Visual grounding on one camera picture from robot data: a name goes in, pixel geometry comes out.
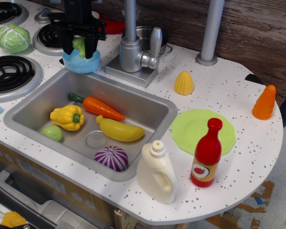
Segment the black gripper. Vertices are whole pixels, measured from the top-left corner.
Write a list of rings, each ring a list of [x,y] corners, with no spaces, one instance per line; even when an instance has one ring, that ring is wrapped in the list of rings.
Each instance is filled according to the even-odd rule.
[[[50,28],[56,32],[63,51],[70,55],[73,51],[72,41],[74,36],[85,37],[85,58],[93,57],[99,40],[106,40],[107,24],[95,18],[91,11],[84,13],[59,12],[49,13]]]

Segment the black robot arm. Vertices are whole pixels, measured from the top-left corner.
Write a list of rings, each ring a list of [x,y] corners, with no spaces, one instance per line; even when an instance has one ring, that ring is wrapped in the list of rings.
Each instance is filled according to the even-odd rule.
[[[89,59],[97,50],[98,40],[106,40],[107,24],[92,15],[90,0],[65,0],[65,12],[49,13],[50,29],[58,35],[63,51],[70,55],[74,49],[72,41],[84,38],[84,58]]]

